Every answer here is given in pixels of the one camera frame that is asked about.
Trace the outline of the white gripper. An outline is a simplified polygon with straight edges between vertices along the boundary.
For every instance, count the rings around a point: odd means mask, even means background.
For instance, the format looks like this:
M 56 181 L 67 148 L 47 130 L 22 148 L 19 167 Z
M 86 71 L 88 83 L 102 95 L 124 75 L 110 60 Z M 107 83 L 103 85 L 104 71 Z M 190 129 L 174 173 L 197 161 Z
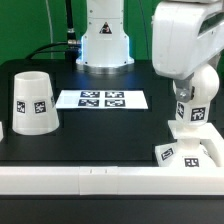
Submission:
M 193 98 L 192 74 L 224 49 L 222 0 L 161 1 L 153 16 L 152 63 L 175 80 L 176 100 Z

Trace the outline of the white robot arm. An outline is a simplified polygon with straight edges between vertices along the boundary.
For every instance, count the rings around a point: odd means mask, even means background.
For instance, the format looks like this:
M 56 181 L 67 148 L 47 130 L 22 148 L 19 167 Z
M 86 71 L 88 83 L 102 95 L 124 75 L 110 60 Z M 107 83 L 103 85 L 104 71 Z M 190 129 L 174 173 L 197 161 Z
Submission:
M 114 74 L 134 63 L 123 29 L 124 0 L 86 0 L 80 70 Z M 192 99 L 195 71 L 224 50 L 224 0 L 163 0 L 152 18 L 152 64 L 175 81 L 176 99 Z

